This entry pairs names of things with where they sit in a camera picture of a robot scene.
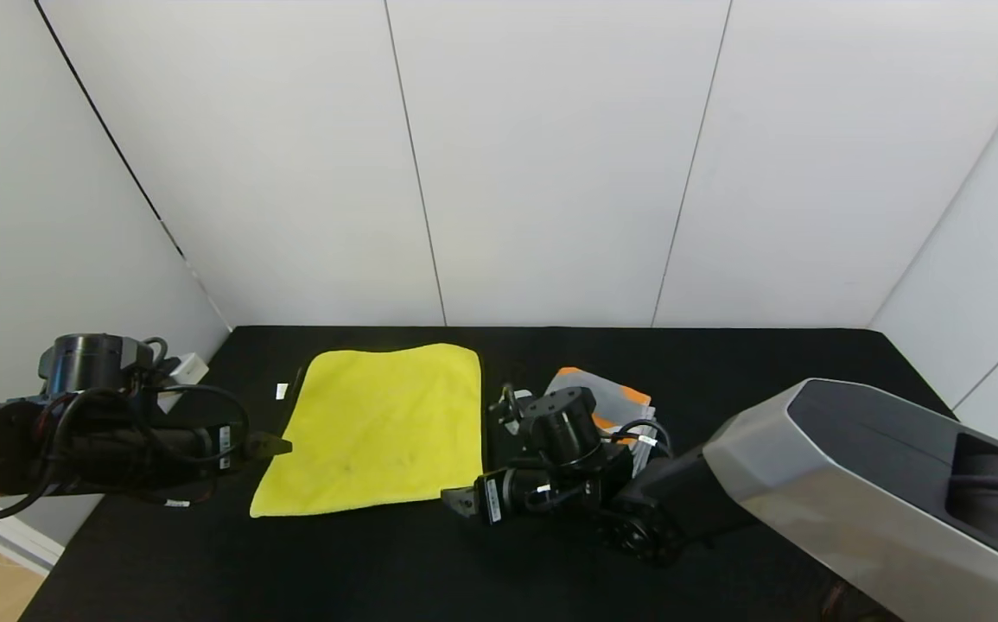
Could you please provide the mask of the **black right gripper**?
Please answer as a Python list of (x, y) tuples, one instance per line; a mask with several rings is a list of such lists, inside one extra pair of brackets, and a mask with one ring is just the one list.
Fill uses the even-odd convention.
[(443, 489), (441, 503), (463, 518), (478, 515), (486, 526), (499, 526), (538, 511), (553, 492), (545, 470), (506, 468), (484, 473), (474, 486)]

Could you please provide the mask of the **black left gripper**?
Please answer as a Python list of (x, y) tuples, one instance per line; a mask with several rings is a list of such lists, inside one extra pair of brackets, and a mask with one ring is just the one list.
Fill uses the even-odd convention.
[(242, 442), (245, 460), (269, 460), (293, 452), (292, 442), (261, 430), (247, 433), (247, 425), (242, 422), (159, 430), (162, 455), (182, 466), (207, 470), (229, 469), (237, 460)]

